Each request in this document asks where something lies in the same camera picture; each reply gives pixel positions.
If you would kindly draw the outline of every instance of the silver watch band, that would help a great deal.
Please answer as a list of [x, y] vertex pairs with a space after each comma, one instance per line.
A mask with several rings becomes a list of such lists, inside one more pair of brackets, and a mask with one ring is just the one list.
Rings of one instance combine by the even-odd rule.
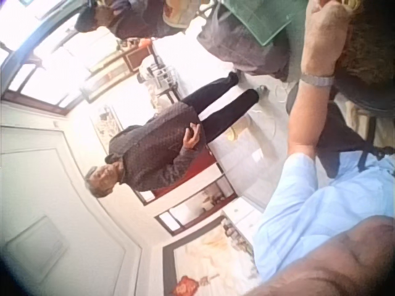
[[302, 74], [301, 80], [307, 84], [311, 84], [318, 88], [325, 88], [327, 86], [332, 86], [335, 80], [335, 77], [319, 77], [319, 76], [312, 76], [307, 74]]

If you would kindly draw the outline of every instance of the white door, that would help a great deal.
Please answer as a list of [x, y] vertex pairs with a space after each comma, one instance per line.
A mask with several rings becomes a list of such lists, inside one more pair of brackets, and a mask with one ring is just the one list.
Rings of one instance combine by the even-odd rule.
[[0, 248], [12, 273], [33, 295], [134, 295], [141, 248], [89, 195], [63, 133], [1, 134]]

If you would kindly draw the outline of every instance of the hand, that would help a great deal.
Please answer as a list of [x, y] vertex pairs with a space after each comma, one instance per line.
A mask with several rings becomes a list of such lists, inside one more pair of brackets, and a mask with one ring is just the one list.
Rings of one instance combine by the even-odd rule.
[[351, 10], [336, 0], [310, 0], [306, 11], [306, 31], [302, 72], [332, 76], [347, 38]]
[[200, 125], [195, 125], [194, 123], [190, 124], [190, 127], [193, 130], [193, 136], [191, 136], [191, 130], [189, 128], [185, 131], [185, 136], [183, 140], [183, 147], [187, 149], [194, 149], [196, 144], [200, 141]]

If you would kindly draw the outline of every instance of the green folder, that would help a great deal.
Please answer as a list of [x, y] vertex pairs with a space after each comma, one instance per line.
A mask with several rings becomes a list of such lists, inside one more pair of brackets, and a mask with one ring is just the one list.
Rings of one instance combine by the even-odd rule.
[[265, 46], [297, 14], [304, 14], [308, 0], [222, 0], [226, 6]]

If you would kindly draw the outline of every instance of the white tile floor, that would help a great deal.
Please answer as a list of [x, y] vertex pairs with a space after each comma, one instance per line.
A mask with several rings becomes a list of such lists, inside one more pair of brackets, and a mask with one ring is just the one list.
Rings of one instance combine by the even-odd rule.
[[[166, 37], [154, 43], [165, 64], [173, 66], [177, 71], [183, 96], [217, 78], [227, 76], [232, 68], [230, 63], [210, 55], [196, 41], [201, 24], [201, 20], [197, 20], [187, 34]], [[292, 42], [292, 46], [300, 51], [301, 44], [297, 39]], [[298, 57], [293, 57], [291, 63], [299, 64], [300, 61]], [[298, 76], [297, 70], [292, 75]], [[246, 75], [239, 85], [203, 112], [201, 118], [236, 99], [245, 89], [257, 88], [262, 84], [270, 92], [248, 111], [252, 118], [250, 127], [235, 141], [229, 141], [225, 135], [221, 135], [210, 144], [210, 148], [236, 192], [265, 207], [277, 186], [286, 158], [288, 115], [285, 100], [287, 90], [291, 89], [293, 83], [283, 84], [270, 76]], [[321, 168], [318, 172], [322, 184], [326, 184], [325, 173]]]

